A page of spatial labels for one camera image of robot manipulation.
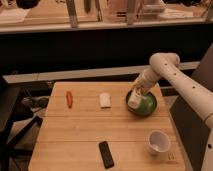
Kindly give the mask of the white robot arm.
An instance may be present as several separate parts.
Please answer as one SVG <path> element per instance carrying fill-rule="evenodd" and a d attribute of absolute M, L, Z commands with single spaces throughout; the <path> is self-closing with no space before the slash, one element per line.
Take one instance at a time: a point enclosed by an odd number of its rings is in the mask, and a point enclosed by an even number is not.
<path fill-rule="evenodd" d="M 171 108 L 182 145 L 193 171 L 213 171 L 213 92 L 179 70 L 176 53 L 155 53 L 132 90 L 147 94 L 164 78 L 178 92 Z"/>

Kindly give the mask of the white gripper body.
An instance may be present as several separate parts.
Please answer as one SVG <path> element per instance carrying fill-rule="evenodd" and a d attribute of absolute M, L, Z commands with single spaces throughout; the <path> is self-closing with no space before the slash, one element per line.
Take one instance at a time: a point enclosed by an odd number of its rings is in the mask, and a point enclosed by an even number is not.
<path fill-rule="evenodd" d="M 150 91 L 149 88 L 144 87 L 138 81 L 133 82 L 131 90 L 140 96 L 145 96 Z"/>

